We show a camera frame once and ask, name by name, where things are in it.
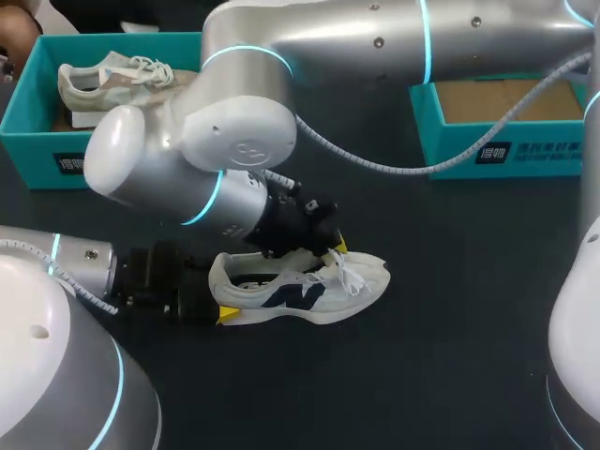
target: navy n logo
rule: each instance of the navy n logo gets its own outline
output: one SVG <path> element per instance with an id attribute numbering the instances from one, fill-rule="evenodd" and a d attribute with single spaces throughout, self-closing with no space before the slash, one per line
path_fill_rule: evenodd
<path id="1" fill-rule="evenodd" d="M 324 292 L 325 287 L 322 284 L 313 284 L 308 288 L 307 294 L 303 296 L 301 284 L 288 284 L 277 289 L 262 307 L 275 308 L 285 304 L 288 308 L 309 311 Z"/>

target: cable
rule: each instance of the cable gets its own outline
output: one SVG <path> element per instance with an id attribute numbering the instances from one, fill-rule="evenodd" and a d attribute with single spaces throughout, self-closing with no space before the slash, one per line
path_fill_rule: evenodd
<path id="1" fill-rule="evenodd" d="M 574 68 L 581 66 L 592 59 L 592 53 L 587 52 L 578 56 L 577 58 L 572 59 L 568 63 L 563 64 L 552 73 L 550 73 L 544 80 L 542 80 L 539 84 L 537 84 L 534 89 L 532 89 L 524 98 L 522 98 L 509 112 L 507 112 L 500 121 L 494 125 L 486 134 L 484 134 L 479 141 L 474 143 L 471 147 L 469 147 L 464 152 L 456 155 L 455 157 L 451 157 L 450 159 L 441 162 L 439 164 L 435 164 L 433 166 L 428 167 L 419 167 L 419 168 L 401 168 L 401 167 L 392 167 L 386 166 L 384 164 L 378 164 L 376 162 L 371 162 L 357 155 L 353 155 L 345 151 L 344 149 L 338 147 L 337 145 L 327 141 L 323 136 L 317 133 L 314 129 L 309 127 L 307 123 L 300 118 L 300 116 L 296 116 L 296 123 L 298 126 L 303 129 L 306 134 L 312 138 L 317 143 L 321 144 L 327 150 L 330 150 L 337 155 L 340 155 L 343 158 L 348 159 L 350 162 L 361 165 L 368 169 L 377 172 L 390 173 L 393 175 L 425 175 L 429 173 L 437 173 L 441 171 L 445 171 L 450 169 L 453 166 L 456 166 L 460 162 L 465 159 L 471 157 L 475 152 L 477 152 L 481 147 L 486 145 L 489 141 L 491 141 L 494 136 L 496 136 L 501 129 L 503 129 L 506 124 L 514 119 L 519 112 L 521 112 L 527 105 L 529 105 L 535 98 L 537 98 L 543 91 L 549 88 L 552 84 L 558 81 L 564 74 L 570 72 Z"/>
<path id="2" fill-rule="evenodd" d="M 264 170 L 262 171 L 262 174 L 267 180 L 271 180 L 275 183 L 278 183 L 289 190 L 292 190 L 296 184 L 295 181 L 293 181 L 291 178 L 288 178 L 287 176 L 283 176 L 275 172 Z"/>
<path id="3" fill-rule="evenodd" d="M 106 312 L 109 312 L 111 314 L 116 314 L 118 312 L 119 309 L 117 307 L 113 307 L 108 303 L 103 302 L 91 292 L 87 291 L 84 288 L 84 286 L 79 284 L 72 277 L 70 277 L 63 269 L 61 269 L 54 258 L 41 251 L 39 248 L 34 247 L 31 244 L 27 244 L 26 242 L 15 241 L 13 239 L 0 239 L 0 248 L 16 248 L 18 250 L 31 253 L 43 263 L 48 264 L 53 269 L 53 275 L 55 277 L 63 279 L 69 286 L 73 288 L 73 290 L 75 290 L 75 293 L 78 294 L 81 298 L 92 302 L 98 308 L 102 308 Z"/>

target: screw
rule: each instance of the screw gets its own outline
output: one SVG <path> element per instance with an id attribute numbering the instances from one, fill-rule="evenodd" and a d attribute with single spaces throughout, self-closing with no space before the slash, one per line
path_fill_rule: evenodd
<path id="1" fill-rule="evenodd" d="M 98 252 L 95 250 L 87 250 L 85 251 L 85 259 L 94 260 L 98 257 Z"/>

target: shoe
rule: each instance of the shoe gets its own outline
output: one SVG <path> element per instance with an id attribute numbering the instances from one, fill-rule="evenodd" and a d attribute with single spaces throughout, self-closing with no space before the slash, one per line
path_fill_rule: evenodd
<path id="1" fill-rule="evenodd" d="M 296 316 L 316 324 L 343 321 L 372 305 L 387 288 L 385 262 L 365 253 L 331 250 L 329 266 L 312 253 L 297 250 L 281 259 L 261 253 L 215 259 L 208 284 L 217 303 L 239 308 L 227 325 L 260 323 Z"/>
<path id="2" fill-rule="evenodd" d="M 198 75 L 173 70 L 150 58 L 109 54 L 93 67 L 58 68 L 58 92 L 72 112 L 74 128 L 95 127 L 104 114 L 120 105 L 150 106 L 164 103 Z"/>

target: shoe sole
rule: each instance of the shoe sole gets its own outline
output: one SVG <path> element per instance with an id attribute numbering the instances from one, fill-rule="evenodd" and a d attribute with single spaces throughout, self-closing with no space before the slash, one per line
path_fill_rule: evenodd
<path id="1" fill-rule="evenodd" d="M 240 313 L 235 316 L 235 318 L 231 319 L 230 321 L 226 321 L 223 324 L 226 326 L 252 325 L 254 323 L 268 322 L 272 319 L 276 319 L 277 317 L 294 316 L 300 317 L 317 325 L 327 325 L 329 323 L 344 321 L 351 316 L 358 314 L 363 309 L 370 307 L 373 303 L 379 300 L 379 298 L 383 295 L 383 292 L 374 297 L 368 303 L 356 305 L 355 307 L 351 307 L 340 312 L 312 312 L 304 311 L 303 309 L 290 309 L 288 307 L 241 309 Z"/>

